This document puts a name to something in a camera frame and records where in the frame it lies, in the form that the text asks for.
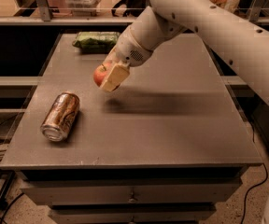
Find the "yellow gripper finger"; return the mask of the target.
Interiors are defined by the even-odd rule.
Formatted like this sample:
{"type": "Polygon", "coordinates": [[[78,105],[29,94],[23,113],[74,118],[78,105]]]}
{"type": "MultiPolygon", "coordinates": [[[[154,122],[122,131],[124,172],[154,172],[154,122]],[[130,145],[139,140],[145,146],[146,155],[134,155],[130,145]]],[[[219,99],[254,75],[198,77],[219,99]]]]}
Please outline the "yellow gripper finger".
{"type": "Polygon", "coordinates": [[[100,85],[103,91],[114,91],[130,75],[130,69],[124,63],[104,63],[106,75],[100,85]]]}
{"type": "Polygon", "coordinates": [[[105,60],[103,61],[103,64],[107,63],[116,63],[117,57],[116,57],[116,48],[113,48],[106,56],[105,60]]]}

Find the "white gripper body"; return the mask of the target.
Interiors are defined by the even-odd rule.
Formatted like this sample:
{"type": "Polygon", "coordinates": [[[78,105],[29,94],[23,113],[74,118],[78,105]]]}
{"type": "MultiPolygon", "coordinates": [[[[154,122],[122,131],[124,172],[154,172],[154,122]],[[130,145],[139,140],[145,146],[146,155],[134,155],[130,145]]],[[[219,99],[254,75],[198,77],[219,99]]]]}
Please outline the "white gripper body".
{"type": "Polygon", "coordinates": [[[145,49],[135,39],[128,26],[119,36],[116,46],[114,47],[114,61],[125,63],[127,66],[137,67],[146,62],[152,55],[153,51],[145,49]]]}

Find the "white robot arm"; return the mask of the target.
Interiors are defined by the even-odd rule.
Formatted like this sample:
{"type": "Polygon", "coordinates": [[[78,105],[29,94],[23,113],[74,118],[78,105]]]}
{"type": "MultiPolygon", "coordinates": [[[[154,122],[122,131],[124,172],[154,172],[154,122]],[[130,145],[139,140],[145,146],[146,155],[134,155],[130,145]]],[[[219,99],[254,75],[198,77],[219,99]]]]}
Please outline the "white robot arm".
{"type": "Polygon", "coordinates": [[[109,52],[100,85],[114,91],[163,42],[195,32],[269,105],[269,32],[210,0],[146,0],[147,7],[109,52]]]}

